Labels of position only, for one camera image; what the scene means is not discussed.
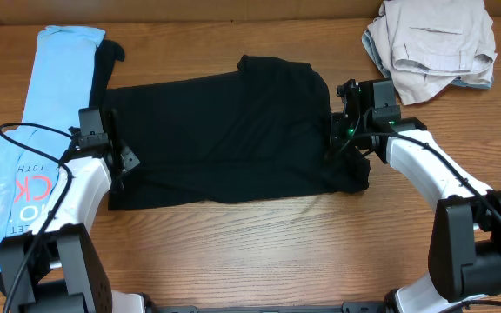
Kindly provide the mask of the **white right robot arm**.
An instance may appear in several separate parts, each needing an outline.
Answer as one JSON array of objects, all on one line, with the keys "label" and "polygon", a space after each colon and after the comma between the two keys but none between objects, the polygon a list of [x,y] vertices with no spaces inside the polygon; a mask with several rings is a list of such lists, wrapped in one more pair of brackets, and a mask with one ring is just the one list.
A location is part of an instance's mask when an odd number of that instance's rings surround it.
[{"label": "white right robot arm", "polygon": [[337,87],[330,158],[374,153],[403,174],[434,210],[428,272],[382,301],[346,302],[344,312],[461,312],[501,307],[501,190],[455,163],[415,117],[404,118],[390,79]]}]

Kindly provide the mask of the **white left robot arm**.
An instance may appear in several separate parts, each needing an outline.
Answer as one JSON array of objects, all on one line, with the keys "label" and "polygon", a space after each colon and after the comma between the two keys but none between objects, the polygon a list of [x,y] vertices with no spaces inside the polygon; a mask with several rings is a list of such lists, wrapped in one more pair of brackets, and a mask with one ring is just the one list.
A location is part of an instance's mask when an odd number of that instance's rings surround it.
[{"label": "white left robot arm", "polygon": [[49,209],[21,236],[0,244],[6,312],[150,312],[142,294],[115,291],[90,239],[121,151],[104,132],[80,131],[58,161]]}]

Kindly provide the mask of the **black t-shirt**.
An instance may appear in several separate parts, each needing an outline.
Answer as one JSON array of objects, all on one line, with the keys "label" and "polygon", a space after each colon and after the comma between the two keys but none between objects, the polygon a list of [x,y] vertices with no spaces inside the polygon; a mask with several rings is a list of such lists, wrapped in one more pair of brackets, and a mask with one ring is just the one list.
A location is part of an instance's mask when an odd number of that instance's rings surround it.
[{"label": "black t-shirt", "polygon": [[244,56],[230,73],[108,90],[104,108],[139,161],[110,193],[111,210],[369,186],[369,162],[330,147],[329,90],[307,63]]}]

